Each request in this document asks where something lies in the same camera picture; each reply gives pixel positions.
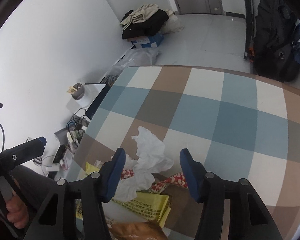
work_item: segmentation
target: chopsticks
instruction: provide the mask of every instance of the chopsticks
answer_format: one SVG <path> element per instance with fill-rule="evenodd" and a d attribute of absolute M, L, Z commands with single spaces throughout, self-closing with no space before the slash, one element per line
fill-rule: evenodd
<path fill-rule="evenodd" d="M 75 93 L 76 91 L 77 91 L 76 88 L 74 88 L 74 87 L 69 87 L 67 93 L 73 94 L 73 93 Z"/>

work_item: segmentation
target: gray tile floor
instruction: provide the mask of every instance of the gray tile floor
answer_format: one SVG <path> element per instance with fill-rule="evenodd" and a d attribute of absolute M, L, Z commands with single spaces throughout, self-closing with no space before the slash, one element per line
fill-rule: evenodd
<path fill-rule="evenodd" d="M 205 66 L 250 73 L 250 62 L 243 59 L 244 19 L 204 14 L 178 17 L 185 28 L 165 35 L 156 65 Z"/>

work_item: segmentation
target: black backpack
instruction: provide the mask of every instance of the black backpack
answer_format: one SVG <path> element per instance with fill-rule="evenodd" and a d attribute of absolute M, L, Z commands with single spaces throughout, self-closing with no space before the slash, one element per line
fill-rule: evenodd
<path fill-rule="evenodd" d="M 300 64 L 293 51 L 300 39 L 297 17 L 282 0 L 260 0 L 254 39 L 255 72 L 267 78 L 290 82 L 297 78 Z"/>

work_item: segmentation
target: white tissue paper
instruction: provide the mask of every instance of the white tissue paper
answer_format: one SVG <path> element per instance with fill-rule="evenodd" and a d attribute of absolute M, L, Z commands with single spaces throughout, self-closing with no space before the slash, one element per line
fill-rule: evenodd
<path fill-rule="evenodd" d="M 137 142 L 138 160 L 132 160 L 126 154 L 124 170 L 133 170 L 134 176 L 119 181 L 114 199 L 123 202 L 137 197 L 137 191 L 149 189 L 154 183 L 151 173 L 166 171 L 173 166 L 173 160 L 164 155 L 165 145 L 148 129 L 139 126 L 139 135 L 131 138 Z"/>

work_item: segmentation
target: table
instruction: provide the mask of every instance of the table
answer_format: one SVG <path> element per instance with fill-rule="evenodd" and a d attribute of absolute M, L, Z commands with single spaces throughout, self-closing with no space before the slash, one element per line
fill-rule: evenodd
<path fill-rule="evenodd" d="M 162 140 L 165 154 L 174 159 L 164 176 L 181 171 L 179 152 L 188 148 L 222 179 L 247 178 L 283 238 L 294 236 L 300 224 L 300 90 L 230 70 L 129 67 L 93 117 L 67 179 L 77 179 L 86 161 L 109 161 L 118 147 L 136 158 L 131 136 L 138 126 Z M 173 187 L 169 194 L 181 190 Z M 172 207 L 169 238 L 192 239 L 201 210 L 187 192 L 175 196 L 182 197 L 182 205 Z"/>

